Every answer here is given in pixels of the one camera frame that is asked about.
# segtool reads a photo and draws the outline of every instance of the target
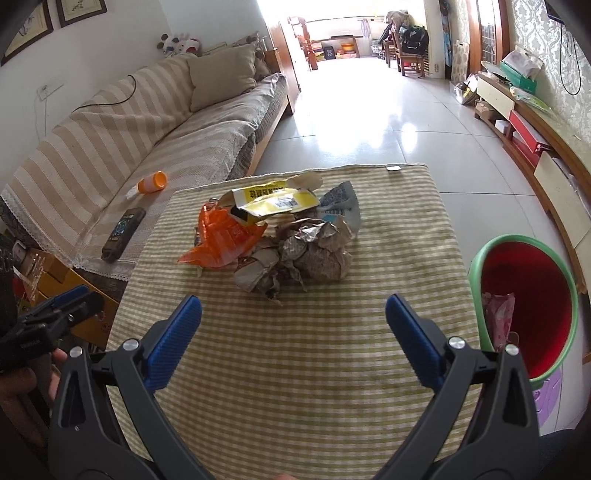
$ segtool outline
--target blue gripper pad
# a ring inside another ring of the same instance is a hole
[[[396,295],[386,303],[386,321],[400,343],[419,382],[437,393],[445,380],[445,360],[439,355],[421,326],[416,314]]]
[[[56,309],[61,308],[71,301],[74,301],[79,297],[83,297],[89,292],[90,289],[86,285],[78,285],[77,287],[74,287],[73,289],[55,297],[53,299],[53,307]]]
[[[199,299],[189,296],[181,302],[168,320],[158,322],[152,327],[161,328],[162,333],[145,362],[144,385],[148,391],[154,392],[168,385],[201,324],[201,313]]]

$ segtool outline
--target wall outlet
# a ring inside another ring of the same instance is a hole
[[[52,82],[48,82],[45,85],[41,85],[37,89],[37,97],[42,102],[46,100],[50,95],[62,88],[65,84],[65,80],[55,80]]]

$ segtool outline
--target crumpled paper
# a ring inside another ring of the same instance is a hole
[[[345,278],[353,260],[345,245],[352,238],[340,215],[331,222],[300,219],[285,223],[277,227],[275,237],[263,237],[251,255],[240,259],[234,282],[243,291],[262,293],[280,304],[277,296],[286,279],[298,282],[305,291],[304,277],[320,281]]]

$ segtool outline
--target green box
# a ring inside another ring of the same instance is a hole
[[[509,65],[507,65],[502,60],[501,60],[500,67],[501,67],[501,70],[503,71],[503,73],[505,75],[507,75],[507,78],[514,86],[516,86],[517,88],[520,88],[522,90],[525,90],[526,92],[531,93],[532,95],[535,95],[535,89],[538,86],[538,82],[536,82],[535,80],[531,80],[527,77],[524,77],[521,73],[519,73],[513,67],[510,67]]]

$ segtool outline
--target metal screw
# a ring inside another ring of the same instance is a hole
[[[505,345],[505,352],[507,352],[509,355],[515,356],[519,353],[519,348],[517,345],[507,343],[507,345]]]
[[[456,350],[462,350],[466,346],[466,341],[462,337],[451,337],[448,343],[450,347]]]
[[[82,353],[84,353],[82,351],[82,347],[79,346],[75,346],[72,348],[72,350],[70,350],[70,356],[72,358],[78,358],[80,355],[82,355]]]
[[[134,351],[137,347],[139,347],[139,342],[135,338],[130,338],[123,342],[123,350],[127,350],[128,352]]]

